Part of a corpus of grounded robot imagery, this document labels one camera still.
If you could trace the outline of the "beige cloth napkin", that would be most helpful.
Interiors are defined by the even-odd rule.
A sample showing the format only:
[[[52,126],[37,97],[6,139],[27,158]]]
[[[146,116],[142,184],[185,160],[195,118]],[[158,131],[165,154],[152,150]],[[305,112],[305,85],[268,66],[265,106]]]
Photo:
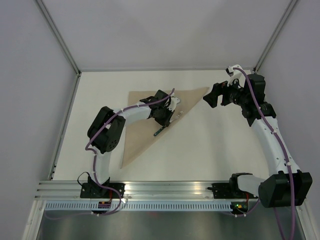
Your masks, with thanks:
[[[156,131],[161,128],[153,118],[137,121],[125,129],[124,152],[122,168],[131,164],[148,148],[154,145],[170,128],[176,125],[196,104],[202,100],[208,92],[208,87],[200,87],[192,90],[175,90],[174,95],[180,99],[172,116],[174,121],[162,130],[157,136]]]

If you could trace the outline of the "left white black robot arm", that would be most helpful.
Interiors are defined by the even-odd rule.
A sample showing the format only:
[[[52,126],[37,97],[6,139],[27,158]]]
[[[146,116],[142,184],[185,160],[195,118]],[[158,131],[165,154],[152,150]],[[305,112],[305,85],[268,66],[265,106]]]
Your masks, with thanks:
[[[168,127],[181,100],[174,89],[169,94],[158,90],[154,96],[139,100],[136,104],[115,110],[107,106],[100,109],[87,131],[89,142],[86,151],[93,152],[92,172],[94,182],[91,191],[98,198],[108,195],[109,165],[112,151],[120,142],[124,128],[141,120],[154,119],[163,128]]]

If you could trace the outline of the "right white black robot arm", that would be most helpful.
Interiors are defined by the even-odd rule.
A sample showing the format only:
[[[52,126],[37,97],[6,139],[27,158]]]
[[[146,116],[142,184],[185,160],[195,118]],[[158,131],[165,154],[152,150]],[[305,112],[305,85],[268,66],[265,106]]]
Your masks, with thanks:
[[[234,173],[229,179],[228,192],[235,198],[245,192],[257,196],[265,208],[300,206],[313,183],[310,173],[302,172],[291,157],[281,136],[273,106],[265,100],[266,81],[262,75],[249,74],[244,86],[239,79],[215,83],[203,99],[215,108],[218,97],[222,106],[231,103],[241,107],[241,113],[255,132],[267,161],[269,177],[251,173]]]

